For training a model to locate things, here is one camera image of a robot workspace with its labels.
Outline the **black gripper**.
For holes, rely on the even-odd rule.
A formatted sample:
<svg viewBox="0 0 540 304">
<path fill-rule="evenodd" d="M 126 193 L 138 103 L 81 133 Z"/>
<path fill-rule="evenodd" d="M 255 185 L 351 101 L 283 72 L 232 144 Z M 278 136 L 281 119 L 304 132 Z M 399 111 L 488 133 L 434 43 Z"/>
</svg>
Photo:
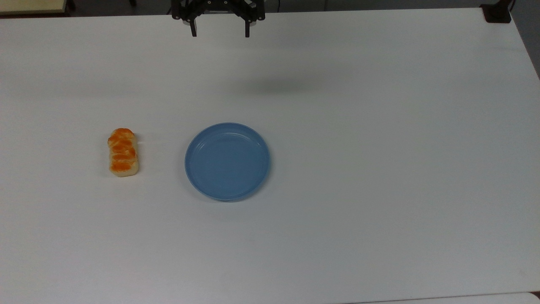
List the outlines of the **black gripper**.
<svg viewBox="0 0 540 304">
<path fill-rule="evenodd" d="M 266 18 L 263 0 L 172 0 L 170 14 L 176 20 L 191 23 L 191 33 L 197 37 L 196 18 L 205 12 L 231 12 L 245 21 L 245 37 L 250 37 L 251 23 Z"/>
</svg>

